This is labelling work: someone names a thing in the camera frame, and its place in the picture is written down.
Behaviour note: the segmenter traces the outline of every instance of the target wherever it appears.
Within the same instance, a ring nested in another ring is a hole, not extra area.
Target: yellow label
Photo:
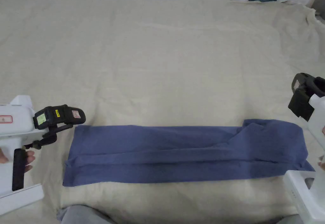
[[[40,115],[40,116],[37,117],[37,123],[38,123],[38,125],[41,125],[45,121],[46,121],[46,117],[45,117],[45,114],[44,113],[42,115]]]

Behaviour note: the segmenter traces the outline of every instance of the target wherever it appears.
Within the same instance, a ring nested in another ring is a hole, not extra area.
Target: wrinkled bedsheet
[[[240,126],[300,121],[287,105],[296,73],[325,76],[314,10],[231,0],[0,0],[1,103],[68,104],[88,125]],[[322,154],[304,130],[309,162]],[[42,202],[1,223],[57,223],[83,204],[119,223],[254,223],[296,213],[282,178],[62,186],[73,130],[37,153]]]

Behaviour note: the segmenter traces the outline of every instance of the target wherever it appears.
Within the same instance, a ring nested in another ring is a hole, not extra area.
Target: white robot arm
[[[294,95],[288,108],[306,123],[325,150],[325,79],[300,73],[293,80],[292,90]],[[290,170],[284,175],[284,183],[304,224],[325,223],[324,170]]]
[[[23,146],[40,149],[54,143],[57,132],[85,120],[82,110],[67,105],[49,106],[35,113],[26,95],[18,95],[9,105],[0,105],[0,148],[9,159],[0,164],[0,215],[44,197],[41,184],[24,188],[27,156]]]

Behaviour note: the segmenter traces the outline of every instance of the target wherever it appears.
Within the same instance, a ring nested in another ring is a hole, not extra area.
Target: gray pants
[[[70,206],[59,210],[57,219],[61,224],[117,224],[108,216],[87,206]],[[299,215],[292,215],[284,218],[282,221],[270,220],[260,224],[303,224]]]
[[[108,216],[87,206],[69,206],[59,210],[57,219],[61,224],[116,224]]]

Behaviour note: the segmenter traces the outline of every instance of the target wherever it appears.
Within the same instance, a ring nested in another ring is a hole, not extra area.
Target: finger
[[[321,168],[325,171],[325,163],[321,163]]]
[[[31,164],[31,162],[33,162],[34,160],[35,160],[35,156],[29,156],[27,158],[27,164],[26,165]]]
[[[31,170],[33,168],[33,166],[29,165],[25,167],[25,172],[28,172],[29,170]]]
[[[33,156],[35,154],[35,152],[33,152],[31,150],[30,151],[27,151],[26,153],[27,153],[27,156]]]
[[[0,163],[7,163],[7,162],[8,162],[8,158],[5,157],[2,150],[0,149]]]

